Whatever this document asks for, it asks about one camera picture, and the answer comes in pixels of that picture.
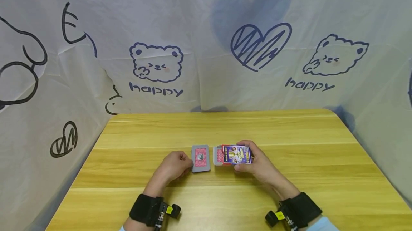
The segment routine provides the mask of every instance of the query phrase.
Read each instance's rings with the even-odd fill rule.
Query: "bear drawing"
[[[136,42],[130,47],[133,74],[152,82],[173,82],[181,75],[183,53],[176,46],[154,46]]]
[[[368,51],[369,43],[339,38],[330,34],[319,42],[315,54],[303,67],[305,74],[338,75],[347,73]]]

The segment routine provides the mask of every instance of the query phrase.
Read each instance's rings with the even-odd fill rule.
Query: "left hand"
[[[183,151],[169,153],[154,172],[154,177],[159,177],[167,183],[182,177],[190,171],[193,161]]]

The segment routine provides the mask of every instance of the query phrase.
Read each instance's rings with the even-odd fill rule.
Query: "wooden table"
[[[116,231],[152,172],[171,150],[251,139],[311,196],[341,230],[412,229],[409,207],[344,124],[326,109],[113,117],[47,231]],[[275,201],[249,175],[230,167],[190,174],[167,188],[182,207],[162,230],[270,230]],[[281,225],[273,230],[284,230]]]

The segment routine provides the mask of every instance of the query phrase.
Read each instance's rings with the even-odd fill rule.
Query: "wrist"
[[[150,197],[163,197],[168,180],[154,174],[144,188],[143,194]]]
[[[281,201],[288,198],[295,198],[300,194],[300,190],[280,173],[272,179],[270,185]]]

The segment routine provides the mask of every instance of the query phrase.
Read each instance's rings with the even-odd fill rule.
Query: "yellow sticker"
[[[172,213],[172,211],[173,211],[173,208],[168,206],[167,209],[166,209],[166,214],[170,214],[170,213]]]
[[[281,212],[281,211],[276,212],[275,215],[279,220],[284,220],[285,219],[285,215],[283,215],[283,212]]]

